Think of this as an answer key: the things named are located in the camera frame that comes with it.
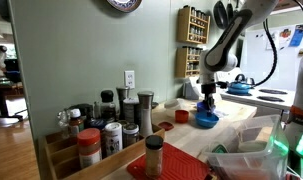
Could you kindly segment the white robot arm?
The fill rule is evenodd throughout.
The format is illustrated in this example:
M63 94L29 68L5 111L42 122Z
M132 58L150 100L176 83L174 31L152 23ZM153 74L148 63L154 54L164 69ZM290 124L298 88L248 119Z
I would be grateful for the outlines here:
M230 49L246 28L262 23L274 10L279 0L246 0L238 13L232 18L216 44L201 52L200 83L204 100L212 99L216 92L214 74L230 71L237 63Z

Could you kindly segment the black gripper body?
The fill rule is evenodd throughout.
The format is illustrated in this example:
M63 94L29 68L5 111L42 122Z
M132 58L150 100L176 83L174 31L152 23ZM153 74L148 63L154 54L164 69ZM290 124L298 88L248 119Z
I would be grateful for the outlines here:
M209 99L216 92L216 84L215 83L202 84L201 92L204 95L205 99Z

